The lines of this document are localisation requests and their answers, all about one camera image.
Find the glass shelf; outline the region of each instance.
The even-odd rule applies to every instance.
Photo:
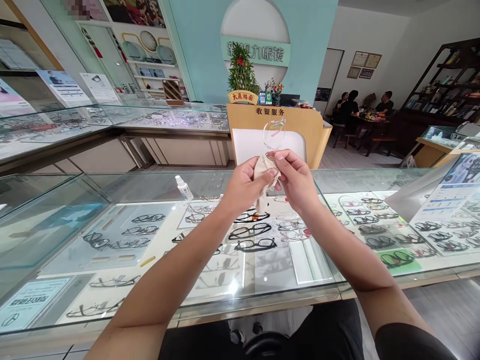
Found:
[[[383,200],[429,171],[312,171],[320,201],[361,241],[378,241],[379,236],[393,240],[391,246],[373,249],[379,257],[391,251],[417,255],[408,265],[391,270],[404,287],[451,280],[480,267],[475,248],[453,256],[441,253],[428,240],[399,242],[410,234],[418,238],[425,234],[396,217]],[[177,188],[175,175],[179,174],[194,196],[190,203],[183,201]],[[105,326],[104,320],[114,315],[116,305],[139,277],[176,246],[172,240],[181,239],[182,233],[196,226],[196,220],[217,206],[231,175],[231,171],[81,174],[54,182],[51,188],[39,188],[44,189],[40,196],[34,192],[22,200],[22,206],[0,218],[1,238],[6,239],[0,244],[0,324],[7,324],[0,328],[0,335],[25,332],[31,336],[39,328],[69,332],[71,327],[90,322]],[[271,311],[302,306],[309,300],[350,296],[343,276],[301,222],[295,222],[299,217],[285,193],[272,190],[268,196],[269,216],[257,222],[267,231],[252,239],[271,238],[275,246],[241,251],[236,248],[235,231],[252,224],[234,223],[175,321],[188,325],[203,317],[212,321],[225,314],[252,313],[256,308]],[[385,227],[381,234],[363,236],[357,215],[349,214],[359,209],[392,218],[378,221],[377,225]],[[462,215],[463,222],[480,219],[480,193],[467,203]],[[281,229],[284,221],[297,227]],[[297,238],[304,240],[287,241]],[[124,286],[108,287],[118,284]],[[80,306],[89,316],[80,313]]]

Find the door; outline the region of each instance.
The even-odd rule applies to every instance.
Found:
[[[343,55],[343,50],[326,49],[320,79],[318,80],[318,88],[315,94],[315,101],[313,102],[313,107],[321,111],[323,117],[325,117],[325,111],[331,97]]]

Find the teal wall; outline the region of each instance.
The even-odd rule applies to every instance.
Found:
[[[229,72],[221,50],[221,27],[229,0],[163,0],[171,15],[187,72],[199,101],[226,103]],[[272,0],[290,35],[290,65],[282,83],[287,94],[313,104],[338,0]]]

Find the small bottle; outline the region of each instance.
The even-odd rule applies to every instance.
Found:
[[[185,200],[193,200],[194,196],[192,195],[192,192],[190,191],[190,188],[186,182],[182,180],[180,175],[175,176],[176,183],[178,184],[178,190],[180,190],[181,195]]]

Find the display case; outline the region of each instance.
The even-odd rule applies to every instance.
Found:
[[[320,201],[403,288],[480,272],[480,237],[453,234],[478,231],[475,199],[458,219],[439,223],[458,237],[450,244],[467,247],[459,251],[442,250],[430,236],[438,229],[422,231],[384,202],[429,171],[312,171]],[[178,174],[79,175],[0,219],[0,355],[12,342],[81,342],[101,332],[146,271],[215,209],[232,172],[180,173],[194,196],[189,202]],[[249,209],[231,225],[172,327],[354,295],[285,194],[269,191],[268,202],[268,214]],[[246,252],[252,244],[256,251]]]
[[[465,136],[455,126],[429,126],[421,138],[455,150],[479,150],[480,137]]]

